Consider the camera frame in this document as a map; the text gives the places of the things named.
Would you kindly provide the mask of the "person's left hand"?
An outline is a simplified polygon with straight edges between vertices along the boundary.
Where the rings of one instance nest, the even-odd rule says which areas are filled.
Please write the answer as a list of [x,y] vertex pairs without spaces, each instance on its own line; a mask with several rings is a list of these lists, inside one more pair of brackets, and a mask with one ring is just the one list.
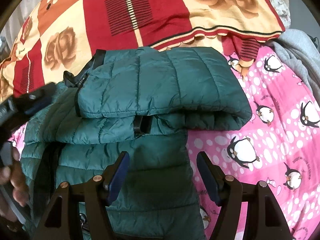
[[[29,188],[25,181],[25,175],[20,165],[20,153],[15,147],[12,147],[12,165],[1,167],[1,185],[10,182],[13,186],[12,196],[20,206],[26,206],[29,200]],[[16,215],[8,205],[7,201],[1,195],[1,216],[5,219],[16,222]]]

